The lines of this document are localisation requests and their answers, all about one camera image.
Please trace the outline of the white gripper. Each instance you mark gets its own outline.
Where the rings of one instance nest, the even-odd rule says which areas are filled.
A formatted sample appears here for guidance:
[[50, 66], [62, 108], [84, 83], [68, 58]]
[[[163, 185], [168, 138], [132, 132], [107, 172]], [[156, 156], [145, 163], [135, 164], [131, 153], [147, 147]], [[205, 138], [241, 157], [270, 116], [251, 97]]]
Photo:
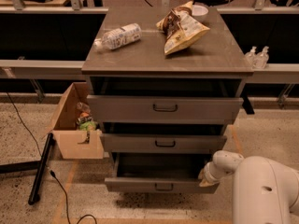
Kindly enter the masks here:
[[206, 164], [204, 170], [201, 170], [198, 179], [200, 180], [199, 186], [201, 188], [207, 188], [211, 185], [215, 185], [225, 176], [225, 172], [218, 168], [214, 162]]

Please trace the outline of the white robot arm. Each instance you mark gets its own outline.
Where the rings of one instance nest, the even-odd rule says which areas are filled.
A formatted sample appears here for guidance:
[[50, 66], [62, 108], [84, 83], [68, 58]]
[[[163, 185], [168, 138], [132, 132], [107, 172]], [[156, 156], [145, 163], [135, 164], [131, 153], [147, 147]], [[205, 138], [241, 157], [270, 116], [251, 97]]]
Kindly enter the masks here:
[[299, 212], [299, 171], [261, 156], [217, 151], [200, 171], [201, 188], [230, 175], [232, 224], [292, 224]]

